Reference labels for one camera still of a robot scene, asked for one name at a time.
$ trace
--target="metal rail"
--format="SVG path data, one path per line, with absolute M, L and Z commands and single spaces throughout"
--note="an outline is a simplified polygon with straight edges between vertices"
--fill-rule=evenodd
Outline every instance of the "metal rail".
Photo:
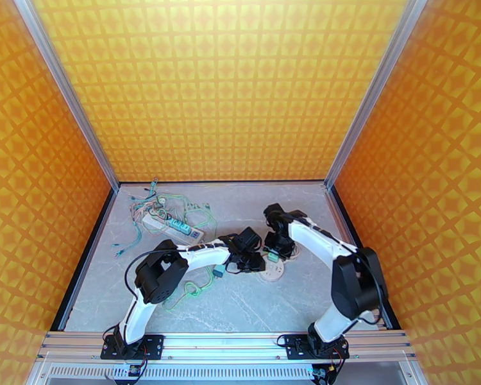
M 261 333 L 169 333 L 164 334 L 162 360 L 165 364 L 288 364 L 285 350 L 276 344 L 279 335 L 295 332 Z M 402 330 L 353 331 L 347 334 L 351 360 L 359 362 L 414 361 L 415 353 Z M 71 363 L 101 361 L 100 333 L 49 332 L 39 350 L 37 361 Z M 319 363 L 303 360 L 300 363 Z
M 326 189 L 330 190 L 336 179 L 339 177 L 342 167 L 346 163 L 351 150 L 364 128 L 365 123 L 378 101 L 387 80 L 389 79 L 394 66 L 399 59 L 410 35 L 415 28 L 417 21 L 428 0 L 409 0 L 401 16 L 389 45 L 383 54 L 378 69 L 374 73 L 371 84 L 362 100 L 360 107 L 351 123 L 351 126 L 337 152 L 337 156 L 325 178 Z

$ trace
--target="green wire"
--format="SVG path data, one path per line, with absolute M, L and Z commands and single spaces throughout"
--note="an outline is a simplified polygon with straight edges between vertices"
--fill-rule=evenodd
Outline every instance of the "green wire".
M 210 267 L 207 267 L 206 269 L 207 269 L 207 272 L 208 272 L 208 282 L 207 282 L 205 285 L 203 285 L 203 286 L 198 286 L 198 285 L 196 285 L 194 282 L 191 282 L 191 281 L 184 283 L 184 285 L 183 285 L 183 291 L 184 291 L 185 293 L 183 294 L 183 296 L 181 296 L 181 297 L 178 299 L 178 301 L 176 301 L 176 302 L 174 303 L 174 305 L 173 305 L 172 307 L 168 308 L 168 307 L 166 306 L 166 302 L 168 302 L 169 299 L 170 299 L 173 295 L 169 296 L 169 297 L 162 303 L 162 308 L 163 308 L 165 311 L 167 311 L 167 312 L 171 312 L 180 302 L 183 301 L 184 298 L 186 298 L 186 297 L 195 297 L 195 298 L 197 298 L 197 297 L 200 296 L 200 294 L 201 294 L 203 291 L 205 291 L 205 290 L 207 290 L 207 289 L 210 289 L 210 288 L 212 287 L 212 284 L 214 283 L 214 274 L 212 274 L 212 270 L 210 269 Z
M 204 213 L 204 215 L 207 216 L 207 220 L 205 221 L 202 221 L 196 225 L 193 225 L 194 228 L 203 228 L 203 227 L 206 227 L 208 224 L 210 224 L 211 222 L 214 223 L 214 237 L 217 235 L 217 221 L 215 220 L 215 218 L 213 217 L 213 215 L 211 213 L 209 213 L 207 210 L 205 209 L 190 209 L 190 210 L 185 210 L 183 212 L 183 222 L 188 224 L 189 225 L 189 219 L 187 218 L 187 215 L 191 212 L 202 212 Z

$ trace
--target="yellow patterned panel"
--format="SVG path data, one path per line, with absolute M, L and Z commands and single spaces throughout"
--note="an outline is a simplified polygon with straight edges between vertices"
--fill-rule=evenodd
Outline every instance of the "yellow patterned panel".
M 337 188 L 432 384 L 481 384 L 481 0 L 430 0 Z
M 407 0 L 34 0 L 122 181 L 324 178 Z
M 0 385 L 24 382 L 108 188 L 12 0 L 0 0 Z

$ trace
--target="white robotic arm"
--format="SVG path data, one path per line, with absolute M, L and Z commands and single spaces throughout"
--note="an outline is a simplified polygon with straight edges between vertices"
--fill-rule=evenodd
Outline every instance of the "white robotic arm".
M 248 227 L 239 235 L 221 236 L 195 246 L 175 245 L 171 240 L 165 240 L 153 251 L 143 254 L 146 258 L 135 269 L 135 290 L 132 291 L 127 284 L 134 297 L 126 316 L 114 327 L 107 349 L 115 351 L 114 357 L 123 359 L 139 356 L 153 311 L 173 293 L 186 272 L 217 264 L 228 266 L 229 263 L 235 263 L 241 272 L 263 271 L 265 262 L 257 252 L 261 243 L 260 236 Z
M 332 351 L 348 357 L 344 334 L 365 312 L 381 306 L 388 296 L 376 253 L 336 239 L 299 210 L 286 213 L 275 203 L 265 209 L 264 215 L 274 231 L 267 234 L 264 249 L 285 260 L 292 255 L 297 242 L 319 257 L 332 272 L 333 305 L 310 325 L 305 339 L 300 335 L 294 344 L 299 342 L 298 350 L 306 350 L 311 359 L 329 359 Z M 162 241 L 136 267 L 136 288 L 131 290 L 133 300 L 105 345 L 116 351 L 116 357 L 138 357 L 153 311 L 173 293 L 187 271 L 229 263 L 236 263 L 243 272 L 263 271 L 265 262 L 257 252 L 261 242 L 251 228 L 239 235 L 222 236 L 191 247 Z
M 265 240 L 265 249 L 288 259 L 295 243 L 303 245 L 321 259 L 332 272 L 332 300 L 328 310 L 308 328 L 308 348 L 314 357 L 331 356 L 343 350 L 348 356 L 344 334 L 372 309 L 380 308 L 388 297 L 387 287 L 376 253 L 338 240 L 319 228 L 300 210 L 286 213 L 275 203 L 264 215 L 274 230 Z
M 218 239 L 194 251 L 189 251 L 188 246 L 176 247 L 181 257 L 187 261 L 189 267 L 186 272 L 205 266 L 224 264 L 231 255 L 228 247 Z M 138 287 L 135 288 L 135 296 L 132 298 L 128 312 L 119 324 L 119 331 L 127 345 L 143 338 L 148 320 L 157 305 L 158 303 L 144 302 L 142 291 Z

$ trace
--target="cable connector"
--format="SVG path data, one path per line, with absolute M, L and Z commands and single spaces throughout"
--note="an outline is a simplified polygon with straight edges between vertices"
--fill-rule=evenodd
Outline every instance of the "cable connector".
M 217 278 L 222 278 L 224 273 L 226 273 L 226 266 L 224 264 L 216 264 L 212 270 L 212 274 Z

